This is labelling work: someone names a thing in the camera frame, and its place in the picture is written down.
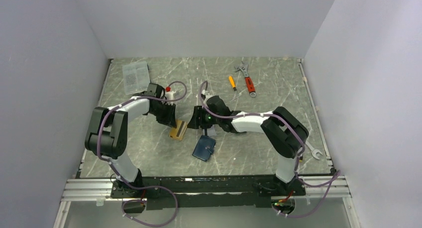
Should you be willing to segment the blue leather card holder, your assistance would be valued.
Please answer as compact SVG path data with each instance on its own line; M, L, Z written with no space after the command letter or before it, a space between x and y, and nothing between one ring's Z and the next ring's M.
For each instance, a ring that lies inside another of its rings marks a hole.
M202 135L199 138L192 155L201 161L207 162L214 153L215 144L216 141L213 138Z

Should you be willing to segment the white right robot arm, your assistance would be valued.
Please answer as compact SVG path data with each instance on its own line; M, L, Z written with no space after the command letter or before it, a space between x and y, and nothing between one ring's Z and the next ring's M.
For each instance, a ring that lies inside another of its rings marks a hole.
M218 125L228 133L256 132L266 135L278 153L278 167L274 189L285 196L293 190L298 168L298 156L309 131L285 107L265 113L246 113L231 110L219 96L208 98L195 106L188 128L208 129Z

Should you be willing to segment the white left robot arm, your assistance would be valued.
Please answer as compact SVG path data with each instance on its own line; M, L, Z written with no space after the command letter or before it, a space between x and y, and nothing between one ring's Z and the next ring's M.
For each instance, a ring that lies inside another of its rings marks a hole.
M128 125L143 115L153 115L159 124L176 127L175 92L170 86L150 83L147 89L128 101L111 107L96 107L85 138L85 148L109 164L123 191L137 198L143 191L142 173L126 153Z

